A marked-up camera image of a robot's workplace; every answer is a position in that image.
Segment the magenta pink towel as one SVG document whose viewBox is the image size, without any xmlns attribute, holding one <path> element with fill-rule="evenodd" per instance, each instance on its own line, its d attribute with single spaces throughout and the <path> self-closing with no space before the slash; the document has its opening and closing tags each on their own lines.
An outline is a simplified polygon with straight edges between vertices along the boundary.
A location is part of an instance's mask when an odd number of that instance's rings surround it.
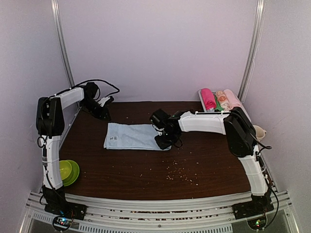
<svg viewBox="0 0 311 233">
<path fill-rule="evenodd" d="M 216 103 L 212 91 L 208 88 L 203 88 L 201 90 L 201 97 L 206 110 L 215 109 Z"/>
</svg>

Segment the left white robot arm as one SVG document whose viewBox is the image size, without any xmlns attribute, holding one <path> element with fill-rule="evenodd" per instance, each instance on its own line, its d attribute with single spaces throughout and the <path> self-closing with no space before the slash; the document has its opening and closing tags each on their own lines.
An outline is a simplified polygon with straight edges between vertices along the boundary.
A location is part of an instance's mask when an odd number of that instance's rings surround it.
<svg viewBox="0 0 311 233">
<path fill-rule="evenodd" d="M 37 103 L 36 128 L 39 138 L 37 144 L 42 150 L 42 164 L 46 189 L 57 191 L 63 187 L 59 170 L 59 147 L 65 129 L 63 111 L 74 104 L 81 104 L 94 118 L 110 120 L 108 105 L 114 101 L 112 96 L 95 100 L 94 87 L 70 88 L 50 97 L 41 97 Z"/>
</svg>

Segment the light blue towel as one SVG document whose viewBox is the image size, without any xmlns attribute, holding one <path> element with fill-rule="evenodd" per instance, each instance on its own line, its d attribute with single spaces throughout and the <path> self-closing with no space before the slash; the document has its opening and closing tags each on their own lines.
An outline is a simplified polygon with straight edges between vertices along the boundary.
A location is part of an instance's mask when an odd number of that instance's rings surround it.
<svg viewBox="0 0 311 233">
<path fill-rule="evenodd" d="M 108 123 L 104 140 L 107 150 L 161 150 L 155 137 L 159 132 L 151 124 Z"/>
</svg>

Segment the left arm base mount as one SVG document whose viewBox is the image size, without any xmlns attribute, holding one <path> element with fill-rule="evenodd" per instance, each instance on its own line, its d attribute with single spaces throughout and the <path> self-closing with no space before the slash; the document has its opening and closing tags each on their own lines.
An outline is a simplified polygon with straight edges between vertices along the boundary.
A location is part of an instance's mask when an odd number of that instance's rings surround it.
<svg viewBox="0 0 311 233">
<path fill-rule="evenodd" d="M 84 220 L 87 206 L 73 202 L 64 201 L 48 201 L 44 210 L 58 216 L 70 219 Z"/>
</svg>

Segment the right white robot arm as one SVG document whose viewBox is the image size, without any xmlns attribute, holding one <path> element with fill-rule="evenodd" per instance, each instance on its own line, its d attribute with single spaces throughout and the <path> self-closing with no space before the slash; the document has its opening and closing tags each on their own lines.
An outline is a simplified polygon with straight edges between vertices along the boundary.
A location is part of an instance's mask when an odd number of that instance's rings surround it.
<svg viewBox="0 0 311 233">
<path fill-rule="evenodd" d="M 256 130 L 240 107 L 228 112 L 178 111 L 173 115 L 158 109 L 150 117 L 160 134 L 155 137 L 157 145 L 167 149 L 180 141 L 182 133 L 208 132 L 226 136 L 229 151 L 237 157 L 247 175 L 251 193 L 256 197 L 249 203 L 253 214 L 260 214 L 267 206 L 270 196 L 267 179 L 260 167 L 261 149 L 270 149 L 256 138 Z"/>
</svg>

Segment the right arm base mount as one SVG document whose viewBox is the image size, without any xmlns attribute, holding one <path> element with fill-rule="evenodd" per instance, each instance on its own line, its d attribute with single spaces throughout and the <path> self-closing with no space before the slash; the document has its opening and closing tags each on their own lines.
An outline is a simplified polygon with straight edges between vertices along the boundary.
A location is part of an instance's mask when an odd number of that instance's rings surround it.
<svg viewBox="0 0 311 233">
<path fill-rule="evenodd" d="M 271 199 L 252 196 L 251 201 L 241 202 L 232 205 L 235 219 L 249 218 L 257 215 L 263 215 L 266 212 L 274 210 Z"/>
</svg>

